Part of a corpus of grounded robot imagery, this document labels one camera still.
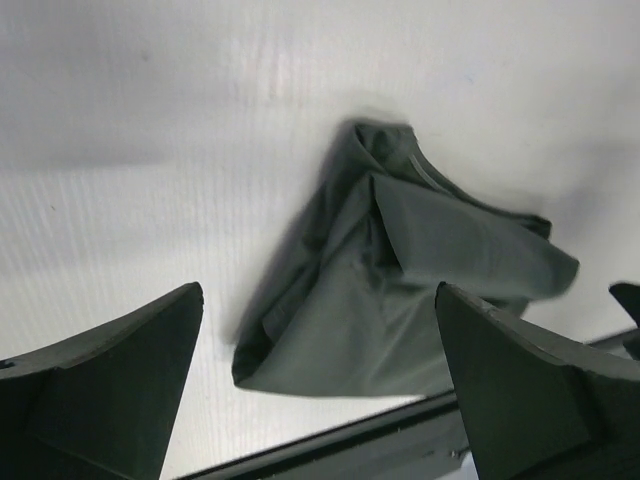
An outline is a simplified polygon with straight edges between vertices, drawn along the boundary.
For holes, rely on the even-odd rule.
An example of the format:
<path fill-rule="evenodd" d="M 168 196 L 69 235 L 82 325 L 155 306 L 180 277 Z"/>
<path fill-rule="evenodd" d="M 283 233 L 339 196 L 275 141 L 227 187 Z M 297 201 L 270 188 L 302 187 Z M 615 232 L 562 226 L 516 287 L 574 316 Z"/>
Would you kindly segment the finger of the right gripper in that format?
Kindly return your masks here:
<path fill-rule="evenodd" d="M 640 326 L 640 285 L 617 282 L 609 287 L 609 293 L 620 304 L 637 326 Z"/>

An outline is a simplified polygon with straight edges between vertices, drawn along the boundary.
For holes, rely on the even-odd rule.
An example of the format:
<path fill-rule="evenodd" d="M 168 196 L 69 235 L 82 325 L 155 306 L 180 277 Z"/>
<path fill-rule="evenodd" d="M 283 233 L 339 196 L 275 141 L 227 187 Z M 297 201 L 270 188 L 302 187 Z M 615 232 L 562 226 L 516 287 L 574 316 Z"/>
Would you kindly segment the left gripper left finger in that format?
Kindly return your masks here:
<path fill-rule="evenodd" d="M 1 362 L 4 479 L 157 479 L 203 317 L 199 283 Z"/>

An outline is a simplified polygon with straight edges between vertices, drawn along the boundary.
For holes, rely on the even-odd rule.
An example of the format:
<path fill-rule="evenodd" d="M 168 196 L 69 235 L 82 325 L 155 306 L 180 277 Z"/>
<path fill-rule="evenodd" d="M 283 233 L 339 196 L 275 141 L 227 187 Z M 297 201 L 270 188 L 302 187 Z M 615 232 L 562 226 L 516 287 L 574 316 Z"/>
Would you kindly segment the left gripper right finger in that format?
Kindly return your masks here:
<path fill-rule="evenodd" d="M 435 308 L 479 478 L 638 478 L 637 329 L 583 344 L 446 283 Z"/>

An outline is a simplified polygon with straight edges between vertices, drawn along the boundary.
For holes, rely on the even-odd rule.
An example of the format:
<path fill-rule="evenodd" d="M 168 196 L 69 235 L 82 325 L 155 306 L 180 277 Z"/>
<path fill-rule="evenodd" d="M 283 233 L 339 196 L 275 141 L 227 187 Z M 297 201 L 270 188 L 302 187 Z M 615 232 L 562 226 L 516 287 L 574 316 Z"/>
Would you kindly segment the grey t shirt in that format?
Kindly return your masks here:
<path fill-rule="evenodd" d="M 353 121 L 243 319 L 233 383 L 304 397 L 447 392 L 438 286 L 514 314 L 564 294 L 579 263 L 551 228 L 464 192 L 411 127 Z"/>

